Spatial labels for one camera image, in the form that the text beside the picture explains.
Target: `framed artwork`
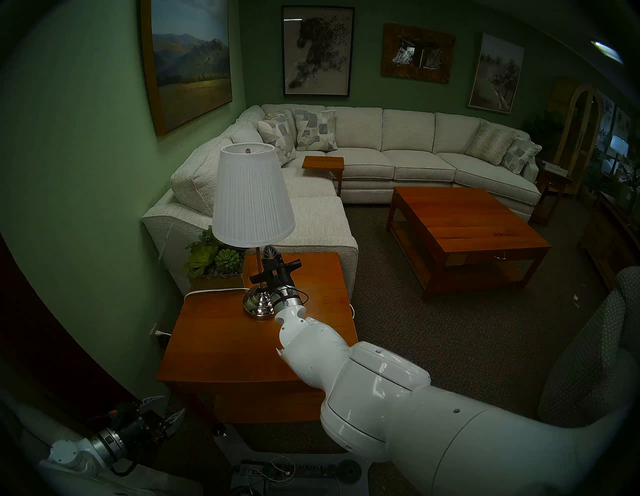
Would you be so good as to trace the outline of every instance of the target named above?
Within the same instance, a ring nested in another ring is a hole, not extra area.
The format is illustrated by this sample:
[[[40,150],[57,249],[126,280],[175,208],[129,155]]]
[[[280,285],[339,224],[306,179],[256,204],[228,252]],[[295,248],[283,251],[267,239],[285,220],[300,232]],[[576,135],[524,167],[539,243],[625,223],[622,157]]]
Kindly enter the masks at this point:
[[[524,48],[483,33],[470,107],[511,113],[518,89]]]
[[[353,7],[282,6],[285,95],[348,97]]]
[[[227,0],[141,0],[140,10],[156,134],[231,102]]]
[[[385,24],[383,76],[448,83],[456,37],[430,29]]]

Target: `table lamp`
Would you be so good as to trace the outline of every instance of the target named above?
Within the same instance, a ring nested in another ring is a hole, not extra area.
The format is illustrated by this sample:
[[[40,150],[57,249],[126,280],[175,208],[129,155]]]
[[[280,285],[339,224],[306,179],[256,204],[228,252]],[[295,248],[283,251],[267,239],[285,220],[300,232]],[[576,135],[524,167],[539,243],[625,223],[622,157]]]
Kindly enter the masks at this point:
[[[220,150],[211,223],[214,236],[238,248],[277,243],[296,226],[291,201],[275,148],[266,143],[238,143]],[[262,284],[243,298],[244,309],[257,319],[273,317],[271,294]]]

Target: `white sofa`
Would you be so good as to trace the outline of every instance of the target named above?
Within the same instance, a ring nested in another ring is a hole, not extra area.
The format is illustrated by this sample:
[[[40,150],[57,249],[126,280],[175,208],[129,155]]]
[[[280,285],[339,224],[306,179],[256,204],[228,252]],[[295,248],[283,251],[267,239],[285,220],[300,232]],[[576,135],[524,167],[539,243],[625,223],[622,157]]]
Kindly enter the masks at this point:
[[[277,244],[283,253],[337,252],[349,297],[355,281],[358,245],[342,208],[348,204],[387,204],[394,186],[485,188],[525,221],[540,192],[534,185],[538,168],[532,159],[522,175],[465,155],[480,119],[463,115],[382,110],[381,108],[265,104],[245,110],[217,138],[198,147],[171,177],[171,189],[144,215],[160,259],[181,291],[188,280],[181,270],[187,241],[211,224],[220,148],[231,143],[262,141],[257,122],[283,108],[335,110],[337,150],[344,157],[342,198],[328,173],[302,169],[307,155],[297,152],[282,172],[291,198],[296,228]],[[529,139],[514,129],[519,137]]]

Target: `wall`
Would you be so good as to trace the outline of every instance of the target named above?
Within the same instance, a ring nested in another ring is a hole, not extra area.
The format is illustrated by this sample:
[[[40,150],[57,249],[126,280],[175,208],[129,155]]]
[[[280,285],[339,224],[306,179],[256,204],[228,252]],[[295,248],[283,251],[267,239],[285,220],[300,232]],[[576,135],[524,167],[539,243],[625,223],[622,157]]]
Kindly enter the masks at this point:
[[[191,151],[245,108],[229,3],[234,100],[164,138],[149,111],[135,0],[59,4],[1,68],[2,236],[60,323],[136,396],[166,391],[148,335],[155,322],[171,329],[182,299],[140,218]]]
[[[465,114],[519,127],[543,110],[557,77],[593,83],[631,112],[629,101],[591,65],[540,31],[468,0],[351,0],[355,30],[351,96],[348,98],[284,97],[282,95],[282,36],[280,5],[290,1],[243,0],[240,32],[243,46],[244,90],[248,106],[285,101],[325,105],[376,106]],[[299,0],[296,4],[336,4],[335,1]],[[383,27],[386,22],[434,29],[456,36],[451,82],[413,81],[380,75]],[[522,76],[510,115],[467,107],[482,32],[525,48]]]

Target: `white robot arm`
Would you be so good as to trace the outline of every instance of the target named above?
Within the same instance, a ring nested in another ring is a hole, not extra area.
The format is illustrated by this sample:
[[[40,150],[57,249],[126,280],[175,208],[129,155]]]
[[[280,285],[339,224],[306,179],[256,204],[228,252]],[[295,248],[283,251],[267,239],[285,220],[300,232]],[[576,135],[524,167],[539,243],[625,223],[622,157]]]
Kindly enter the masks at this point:
[[[278,353],[326,393],[321,422],[340,446],[371,461],[393,461],[426,495],[568,493],[609,445],[628,413],[565,429],[431,386],[429,373],[367,342],[348,347],[311,317],[282,256],[266,250],[252,282],[271,289],[282,324]]]

